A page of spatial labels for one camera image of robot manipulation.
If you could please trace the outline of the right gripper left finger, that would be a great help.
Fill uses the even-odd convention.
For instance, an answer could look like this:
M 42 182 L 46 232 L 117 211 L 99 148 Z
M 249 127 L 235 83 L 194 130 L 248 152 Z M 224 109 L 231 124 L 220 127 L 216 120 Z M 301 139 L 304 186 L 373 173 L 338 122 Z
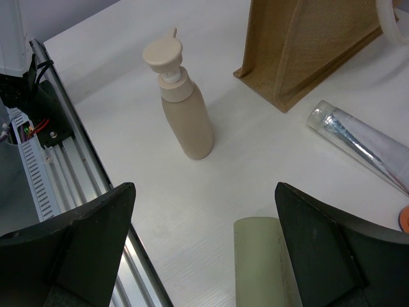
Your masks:
M 1 236 L 1 306 L 108 306 L 136 190 L 125 182 Z

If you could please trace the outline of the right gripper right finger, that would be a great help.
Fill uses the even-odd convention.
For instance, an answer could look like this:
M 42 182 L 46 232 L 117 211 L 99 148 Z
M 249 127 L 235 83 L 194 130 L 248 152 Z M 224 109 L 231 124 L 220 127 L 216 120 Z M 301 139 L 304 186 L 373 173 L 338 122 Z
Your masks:
M 408 234 L 284 182 L 275 203 L 304 306 L 408 306 Z

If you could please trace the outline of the orange spray bottle blue top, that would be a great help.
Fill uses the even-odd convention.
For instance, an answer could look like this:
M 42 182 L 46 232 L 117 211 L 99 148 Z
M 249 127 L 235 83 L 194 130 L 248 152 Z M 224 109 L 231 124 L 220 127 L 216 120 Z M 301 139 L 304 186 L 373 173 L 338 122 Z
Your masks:
M 399 213 L 399 226 L 405 233 L 409 233 L 409 206 L 401 210 Z

